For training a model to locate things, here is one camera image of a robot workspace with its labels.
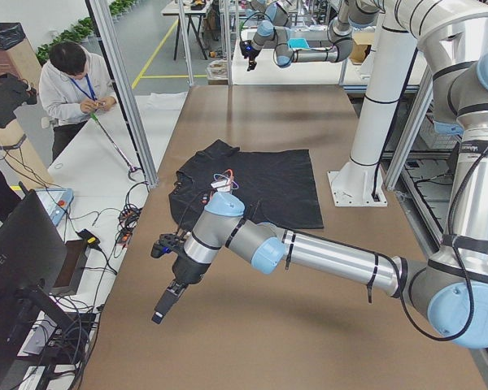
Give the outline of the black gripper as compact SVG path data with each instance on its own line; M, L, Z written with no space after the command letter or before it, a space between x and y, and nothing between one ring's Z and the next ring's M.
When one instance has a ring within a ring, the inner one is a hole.
M170 284L154 308L152 321L161 323L168 311L179 301L184 286L198 284L206 273L206 264L199 263L188 256L178 256L172 265L176 284Z
M252 70L252 68L256 68L256 61L255 61L256 54L257 54L257 52L252 45L252 40L244 41L243 42L243 58L247 59L249 62L251 62L251 63L248 62L248 65L246 68L247 72L250 72Z

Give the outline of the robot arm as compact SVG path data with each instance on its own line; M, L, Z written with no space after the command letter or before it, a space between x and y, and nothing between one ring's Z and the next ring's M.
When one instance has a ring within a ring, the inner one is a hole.
M271 223L253 223L231 193L214 193L186 238L162 235L152 256L173 252L173 281L159 299L160 323L220 249L256 270L298 264L379 288L430 323L430 338L468 349L488 347L488 4L479 1L344 1L328 27L329 47L293 49L288 28L262 21L242 54L254 62L274 41L277 63L340 62L351 53L354 28L378 14L377 54L348 162L329 177L336 206L369 206L384 198L377 160L415 51L432 73L434 126L462 136L447 222L427 262L389 258Z
M248 4L246 16L249 19L257 15L262 17L254 36L239 41L249 72L255 70L256 59L269 42L274 44L273 59L279 68L289 67L292 63L339 63L353 50L353 30L371 25L381 10L366 1L342 1L338 15L330 20L325 32L329 45L313 47L305 37L293 36L289 14L281 2L249 1Z

